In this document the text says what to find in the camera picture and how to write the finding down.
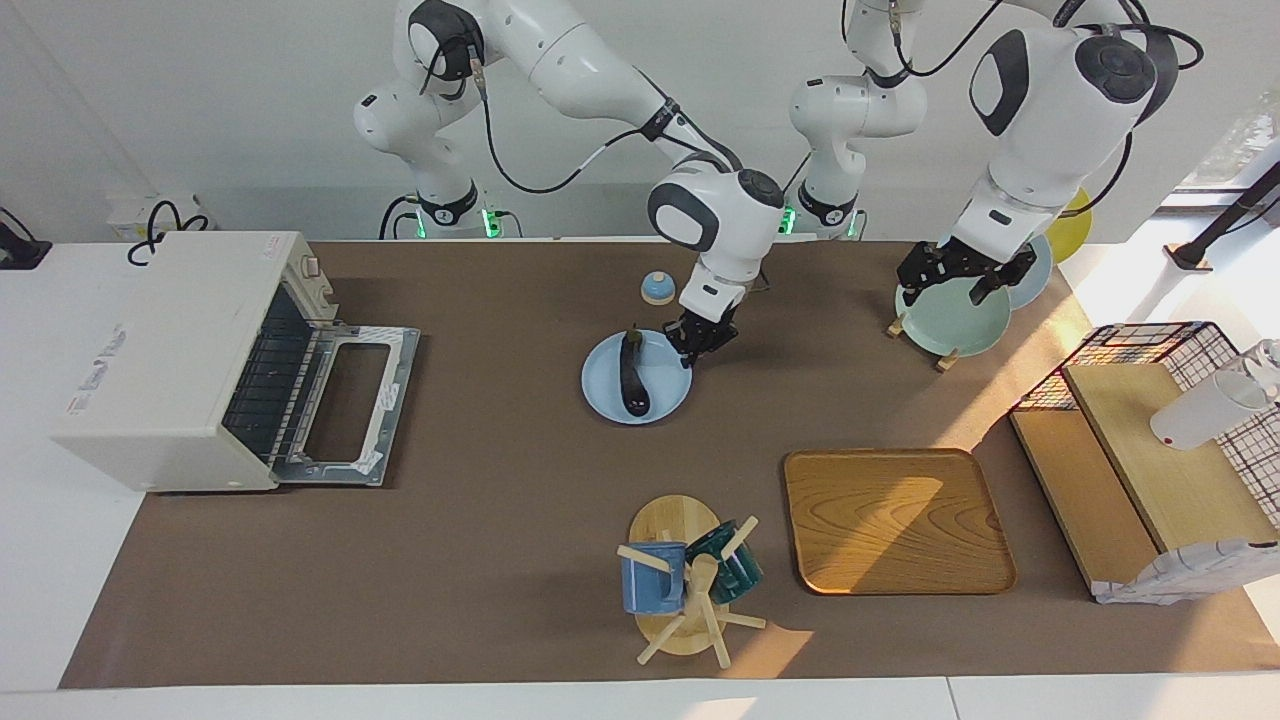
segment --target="light blue plate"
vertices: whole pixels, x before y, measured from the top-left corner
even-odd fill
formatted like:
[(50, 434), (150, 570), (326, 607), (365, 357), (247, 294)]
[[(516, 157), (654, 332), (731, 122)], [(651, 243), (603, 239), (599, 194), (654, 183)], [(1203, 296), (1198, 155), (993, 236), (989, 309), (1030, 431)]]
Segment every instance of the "light blue plate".
[(1014, 310), (1021, 310), (1044, 292), (1048, 279), (1053, 275), (1053, 249), (1048, 238), (1038, 234), (1032, 238), (1032, 250), (1036, 251), (1036, 264), (1027, 272), (1023, 282), (1009, 288), (1009, 304)]
[(623, 425), (646, 425), (671, 415), (689, 396), (694, 384), (692, 368), (680, 365), (680, 354), (659, 332), (640, 331), (644, 345), (636, 370), (640, 380), (649, 391), (649, 413), (636, 418), (622, 405), (622, 384), (618, 377), (618, 354), (622, 352), (622, 336), (618, 333), (605, 338), (586, 356), (582, 364), (582, 395), (591, 409), (600, 415)]
[(902, 329), (911, 342), (924, 350), (947, 356), (952, 350), (960, 357), (969, 357), (991, 350), (1009, 329), (1012, 309), (1009, 288), (1002, 287), (974, 307), (969, 291), (979, 278), (956, 278), (920, 292), (915, 305), (906, 306), (902, 287), (899, 286), (895, 307), (902, 316)]

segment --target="wire basket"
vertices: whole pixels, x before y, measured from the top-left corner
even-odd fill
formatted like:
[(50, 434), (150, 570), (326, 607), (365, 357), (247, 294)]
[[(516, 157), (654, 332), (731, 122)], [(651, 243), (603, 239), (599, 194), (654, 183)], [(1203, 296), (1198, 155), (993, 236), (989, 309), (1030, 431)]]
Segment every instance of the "wire basket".
[[(1014, 410), (1078, 410), (1062, 377), (1064, 368), (1073, 365), (1160, 363), (1185, 391), (1239, 354), (1213, 323), (1106, 325), (1084, 338)], [(1217, 445), (1267, 519), (1280, 529), (1280, 406), (1220, 436)]]

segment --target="blue mug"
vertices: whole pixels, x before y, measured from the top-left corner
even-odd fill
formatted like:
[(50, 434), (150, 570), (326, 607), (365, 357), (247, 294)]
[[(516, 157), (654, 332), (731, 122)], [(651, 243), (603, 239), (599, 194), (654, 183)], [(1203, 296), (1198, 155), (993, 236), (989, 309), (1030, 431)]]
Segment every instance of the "blue mug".
[(671, 573), (622, 559), (622, 607), (632, 615), (675, 615), (685, 609), (685, 543), (634, 542), (628, 547), (666, 560)]

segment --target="eggplant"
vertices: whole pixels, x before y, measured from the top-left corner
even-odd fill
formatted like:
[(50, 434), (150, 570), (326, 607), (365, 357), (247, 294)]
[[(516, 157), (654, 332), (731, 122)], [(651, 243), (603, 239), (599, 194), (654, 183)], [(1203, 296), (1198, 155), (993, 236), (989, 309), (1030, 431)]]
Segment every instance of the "eggplant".
[(622, 405), (634, 418), (649, 414), (649, 391), (640, 380), (636, 365), (640, 363), (640, 348), (644, 347), (644, 334), (632, 328), (622, 336), (622, 351), (618, 354), (618, 380), (622, 384)]

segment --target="toaster oven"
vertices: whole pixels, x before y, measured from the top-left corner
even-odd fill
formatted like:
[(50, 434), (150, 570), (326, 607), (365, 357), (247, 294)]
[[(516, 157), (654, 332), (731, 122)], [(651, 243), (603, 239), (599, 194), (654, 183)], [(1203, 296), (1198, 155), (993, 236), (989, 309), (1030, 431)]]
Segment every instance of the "toaster oven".
[[(55, 442), (145, 492), (379, 486), (417, 350), (413, 328), (337, 319), (293, 232), (172, 232), (55, 423)], [(358, 457), (307, 439), (340, 348), (387, 346)]]

